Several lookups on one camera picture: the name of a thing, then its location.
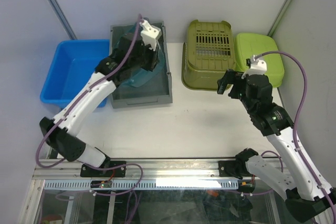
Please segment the teal transparent tub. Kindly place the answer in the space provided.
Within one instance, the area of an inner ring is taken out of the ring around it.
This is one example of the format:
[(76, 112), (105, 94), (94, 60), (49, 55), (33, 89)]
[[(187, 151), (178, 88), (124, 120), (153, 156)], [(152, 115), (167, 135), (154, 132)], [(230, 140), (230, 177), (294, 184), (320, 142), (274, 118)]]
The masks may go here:
[[(121, 84), (122, 87), (132, 87), (132, 88), (139, 88), (150, 81), (154, 80), (154, 78), (158, 77), (159, 74), (163, 73), (165, 75), (166, 70), (169, 67), (168, 59), (167, 59), (167, 52), (166, 52), (166, 31), (164, 26), (164, 21), (159, 21), (156, 23), (151, 23), (152, 26), (161, 29), (162, 36), (159, 38), (159, 49), (158, 49), (158, 64), (154, 68), (153, 71), (146, 71), (144, 69), (136, 70), (130, 79), (127, 79), (125, 82)], [(110, 53), (112, 50), (117, 48), (119, 43), (119, 38), (121, 34), (124, 33), (133, 33), (135, 31), (136, 24), (133, 26), (111, 26), (111, 39), (110, 39)]]

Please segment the olive green slotted basket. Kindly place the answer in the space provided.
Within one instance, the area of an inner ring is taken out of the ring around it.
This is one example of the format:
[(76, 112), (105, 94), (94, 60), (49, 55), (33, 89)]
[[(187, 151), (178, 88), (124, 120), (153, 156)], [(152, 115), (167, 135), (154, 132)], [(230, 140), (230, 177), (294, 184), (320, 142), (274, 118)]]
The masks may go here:
[(192, 90), (216, 91), (217, 80), (228, 69), (235, 69), (236, 59), (231, 24), (194, 20), (183, 45), (182, 82)]

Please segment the lime green plastic basin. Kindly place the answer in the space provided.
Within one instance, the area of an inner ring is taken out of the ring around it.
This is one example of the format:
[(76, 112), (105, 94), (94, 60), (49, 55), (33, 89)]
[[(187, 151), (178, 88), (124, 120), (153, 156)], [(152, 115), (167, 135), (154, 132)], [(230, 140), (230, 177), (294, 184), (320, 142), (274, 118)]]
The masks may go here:
[[(249, 59), (252, 55), (278, 51), (278, 47), (271, 37), (255, 33), (237, 34), (234, 40), (234, 48), (236, 60), (235, 70), (239, 72), (245, 72), (248, 69), (246, 59)], [(280, 87), (285, 74), (280, 54), (264, 56), (263, 60), (267, 63), (265, 75), (268, 77), (269, 82), (273, 88)]]

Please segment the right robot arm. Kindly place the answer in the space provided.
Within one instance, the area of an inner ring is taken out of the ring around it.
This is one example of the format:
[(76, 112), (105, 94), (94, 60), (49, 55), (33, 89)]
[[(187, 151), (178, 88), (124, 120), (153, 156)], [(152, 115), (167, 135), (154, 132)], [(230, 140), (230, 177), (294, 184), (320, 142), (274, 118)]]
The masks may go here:
[(219, 94), (230, 84), (228, 94), (245, 107), (253, 125), (272, 144), (289, 171), (285, 175), (253, 149), (238, 153), (231, 173), (237, 178), (253, 174), (259, 177), (285, 201), (291, 215), (300, 223), (335, 205), (335, 188), (318, 171), (294, 133), (294, 123), (287, 111), (273, 102), (272, 85), (264, 74), (243, 76), (228, 69), (218, 80)]

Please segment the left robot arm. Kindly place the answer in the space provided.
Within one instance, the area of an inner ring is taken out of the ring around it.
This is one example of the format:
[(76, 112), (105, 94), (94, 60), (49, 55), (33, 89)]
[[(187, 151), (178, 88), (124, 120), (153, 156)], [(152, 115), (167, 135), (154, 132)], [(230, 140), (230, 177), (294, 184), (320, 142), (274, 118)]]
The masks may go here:
[(98, 63), (75, 98), (52, 119), (41, 119), (42, 143), (56, 150), (65, 160), (85, 163), (97, 175), (106, 175), (110, 170), (107, 155), (77, 138), (77, 134), (86, 117), (135, 72), (154, 70), (159, 62), (160, 37), (158, 31), (123, 35), (117, 48)]

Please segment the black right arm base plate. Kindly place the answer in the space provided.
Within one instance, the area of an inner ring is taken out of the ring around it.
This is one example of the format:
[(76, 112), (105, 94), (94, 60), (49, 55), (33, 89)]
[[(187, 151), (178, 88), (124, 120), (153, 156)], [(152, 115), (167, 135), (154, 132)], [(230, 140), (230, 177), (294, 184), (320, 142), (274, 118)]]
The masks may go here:
[(235, 177), (243, 179), (243, 177), (252, 177), (256, 175), (262, 178), (265, 175), (264, 170), (248, 168), (248, 164), (252, 164), (252, 158), (250, 159), (235, 159), (228, 161), (219, 161), (218, 169), (220, 177)]

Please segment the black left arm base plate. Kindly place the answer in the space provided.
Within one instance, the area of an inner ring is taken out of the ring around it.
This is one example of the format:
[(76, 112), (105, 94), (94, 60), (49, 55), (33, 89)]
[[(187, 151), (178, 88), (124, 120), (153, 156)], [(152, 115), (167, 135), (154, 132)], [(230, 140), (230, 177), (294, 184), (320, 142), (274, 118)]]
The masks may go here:
[[(113, 168), (120, 165), (125, 165), (126, 161), (113, 161), (108, 159), (104, 161), (99, 168)], [(111, 170), (97, 170), (83, 164), (81, 167), (80, 177), (96, 177), (96, 178), (124, 178), (125, 177), (125, 167), (119, 167)]]

